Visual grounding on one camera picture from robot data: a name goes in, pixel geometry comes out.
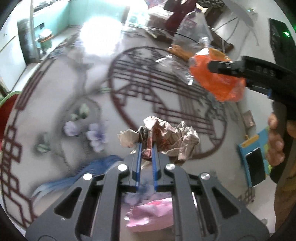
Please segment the brown patterned sleeve forearm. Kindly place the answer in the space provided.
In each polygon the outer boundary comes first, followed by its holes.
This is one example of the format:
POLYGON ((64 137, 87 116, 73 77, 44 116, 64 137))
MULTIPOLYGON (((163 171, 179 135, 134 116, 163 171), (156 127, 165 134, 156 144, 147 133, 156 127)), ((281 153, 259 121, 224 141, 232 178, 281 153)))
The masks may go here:
POLYGON ((287 181, 282 187, 277 187, 274 199, 275 230, 287 219, 295 205, 295 166, 290 169, 287 181))

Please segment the person's right hand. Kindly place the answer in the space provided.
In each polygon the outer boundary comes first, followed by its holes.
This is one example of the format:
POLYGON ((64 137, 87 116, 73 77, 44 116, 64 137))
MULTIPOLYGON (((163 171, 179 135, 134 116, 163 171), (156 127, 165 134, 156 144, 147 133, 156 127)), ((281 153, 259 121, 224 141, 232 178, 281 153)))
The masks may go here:
POLYGON ((283 152, 284 141, 281 135, 276 131, 278 126, 278 120, 274 113, 272 113, 268 118, 268 151, 266 158, 271 166, 278 166, 285 159, 285 154, 283 152))

